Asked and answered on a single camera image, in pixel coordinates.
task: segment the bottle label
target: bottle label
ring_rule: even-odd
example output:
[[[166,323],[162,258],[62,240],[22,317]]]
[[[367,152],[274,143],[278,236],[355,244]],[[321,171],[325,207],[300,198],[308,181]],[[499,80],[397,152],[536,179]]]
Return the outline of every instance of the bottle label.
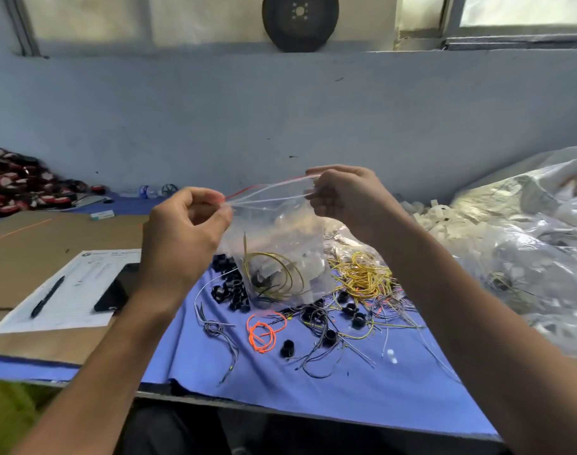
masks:
[[[148,188],[149,188],[149,185],[141,185],[139,187],[139,198],[147,199],[147,189]]]

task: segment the black pen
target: black pen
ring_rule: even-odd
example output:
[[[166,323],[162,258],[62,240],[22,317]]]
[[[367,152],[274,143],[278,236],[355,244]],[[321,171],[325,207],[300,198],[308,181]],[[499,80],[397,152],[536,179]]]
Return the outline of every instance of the black pen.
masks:
[[[57,289],[59,288],[59,286],[61,284],[63,284],[64,280],[65,280],[65,276],[61,276],[59,278],[59,280],[57,282],[55,282],[55,285],[52,287],[52,289],[48,291],[48,294],[46,295],[46,297],[44,297],[42,300],[40,300],[38,302],[38,305],[36,305],[35,308],[33,309],[33,311],[31,312],[31,318],[32,319],[35,318],[38,314],[40,314],[40,312],[42,311],[42,308],[44,308],[44,305],[46,305],[46,302],[51,299],[51,297],[54,295],[55,292],[57,292]]]

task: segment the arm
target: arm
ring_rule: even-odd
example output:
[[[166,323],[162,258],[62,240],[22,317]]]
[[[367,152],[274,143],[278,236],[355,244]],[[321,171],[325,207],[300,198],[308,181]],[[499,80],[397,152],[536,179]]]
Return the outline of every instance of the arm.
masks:
[[[118,320],[14,455],[111,454],[141,377],[231,221],[223,195],[183,189],[143,230],[139,284]]]
[[[372,171],[308,171],[319,172],[316,214],[379,251],[512,451],[577,454],[577,363],[483,290]]]

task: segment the wall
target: wall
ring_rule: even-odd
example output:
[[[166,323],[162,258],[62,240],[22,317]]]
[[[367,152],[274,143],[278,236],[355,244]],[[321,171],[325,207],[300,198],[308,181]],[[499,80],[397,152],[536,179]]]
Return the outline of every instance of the wall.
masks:
[[[232,193],[341,162],[446,198],[577,145],[577,50],[44,60],[9,45],[0,21],[0,146],[117,189]]]

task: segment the person's leg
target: person's leg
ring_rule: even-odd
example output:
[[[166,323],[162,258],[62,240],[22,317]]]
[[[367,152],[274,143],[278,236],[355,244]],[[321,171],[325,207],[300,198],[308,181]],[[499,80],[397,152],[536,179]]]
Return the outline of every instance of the person's leg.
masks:
[[[199,445],[170,405],[136,409],[128,417],[118,455],[201,455]]]

